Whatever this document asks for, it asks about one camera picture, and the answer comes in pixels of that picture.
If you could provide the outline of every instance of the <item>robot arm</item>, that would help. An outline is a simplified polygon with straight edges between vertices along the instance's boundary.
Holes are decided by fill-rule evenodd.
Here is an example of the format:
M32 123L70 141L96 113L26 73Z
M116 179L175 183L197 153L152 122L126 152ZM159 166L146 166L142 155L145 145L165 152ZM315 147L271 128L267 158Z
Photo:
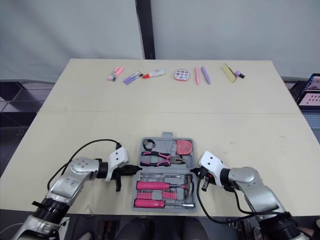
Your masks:
M128 155L124 147L112 152L108 162L87 157L73 159L65 173L47 192L43 201L32 203L38 209L28 216L12 240L27 238L30 235L34 237L33 239L38 236L45 238L54 236L60 228L62 218L82 191L84 183L94 179L105 179L106 182L109 182L113 177L114 170L127 163Z
M269 239L308 239L299 232L290 213L286 212L272 190L264 185L257 170L252 167L228 168L208 151L201 156L199 165L214 177L214 182L219 188L230 192L235 189L244 193L249 208L255 213L262 231L268 235ZM205 190L208 184L209 177L206 176L202 190Z

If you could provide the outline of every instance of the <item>pliers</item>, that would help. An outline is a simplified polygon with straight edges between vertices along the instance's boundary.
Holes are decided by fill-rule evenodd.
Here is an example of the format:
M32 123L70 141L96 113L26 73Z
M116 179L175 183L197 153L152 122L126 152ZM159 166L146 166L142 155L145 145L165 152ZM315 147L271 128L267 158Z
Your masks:
M179 156L171 156L170 153L162 153L158 151L144 151L141 153L142 156L157 156L160 158L165 159L164 161L159 162L146 162L142 161L140 162L141 166L152 166L152 167L159 167L159 166L165 166L168 167L171 164L185 164L186 161Z

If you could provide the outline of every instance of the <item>yellow sticky notes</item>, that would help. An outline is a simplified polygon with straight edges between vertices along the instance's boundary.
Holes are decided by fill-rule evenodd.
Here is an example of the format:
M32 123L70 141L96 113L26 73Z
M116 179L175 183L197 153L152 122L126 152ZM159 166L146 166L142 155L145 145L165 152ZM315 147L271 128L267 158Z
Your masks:
M225 75L230 80L230 82L233 83L237 79L237 77L234 75L234 73L232 72L232 70L230 69L230 67L226 63L223 64L221 68L224 71Z

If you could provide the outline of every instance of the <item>gray floor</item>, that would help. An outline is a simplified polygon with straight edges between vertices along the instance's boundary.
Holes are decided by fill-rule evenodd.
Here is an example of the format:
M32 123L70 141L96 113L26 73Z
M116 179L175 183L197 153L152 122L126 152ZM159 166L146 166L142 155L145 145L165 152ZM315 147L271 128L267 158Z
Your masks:
M21 111L38 111L52 88L52 85L42 83L25 83L24 86L27 89L21 90L13 101L7 102L3 101L3 99L0 99L0 112L12 113ZM4 172L7 164L9 163L12 155L14 154L16 148L18 147L27 130L28 126L23 126L21 124L15 127L1 127L0 175L2 175L2 173ZM31 212L0 209L0 232L12 224L23 223L23 221L29 214L31 214ZM99 221L119 220L119 230L121 230L129 221L135 218L135 216L112 215L95 215L92 218L88 218L90 216L86 217L82 215L75 215L71 218L65 239L76 240L85 232L96 232L98 229ZM183 220L181 217L175 216L150 216L150 218L153 219L157 226L155 230L156 240L160 239L159 236L163 236L163 234L165 234L166 232L173 231L179 224L182 223ZM317 216L306 216L297 217L295 219L301 226L312 228L316 218ZM199 220L204 226L210 240L237 239L237 232L234 228L229 227L228 225L213 223L206 217L200 217ZM251 220L251 224L253 226L256 226L257 222L253 219ZM13 226L12 228L9 228L1 234L0 239L10 239L18 229L19 226Z

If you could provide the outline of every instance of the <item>screwdriver handle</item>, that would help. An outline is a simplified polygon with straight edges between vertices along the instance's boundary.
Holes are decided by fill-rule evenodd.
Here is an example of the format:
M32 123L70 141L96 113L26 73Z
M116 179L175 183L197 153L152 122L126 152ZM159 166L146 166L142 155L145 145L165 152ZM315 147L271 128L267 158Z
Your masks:
M165 190L169 189L170 184L166 182L157 182L157 181L138 181L136 183L136 189L149 189L149 190Z
M148 200L148 199L136 199L134 201L136 208L164 208L165 201Z

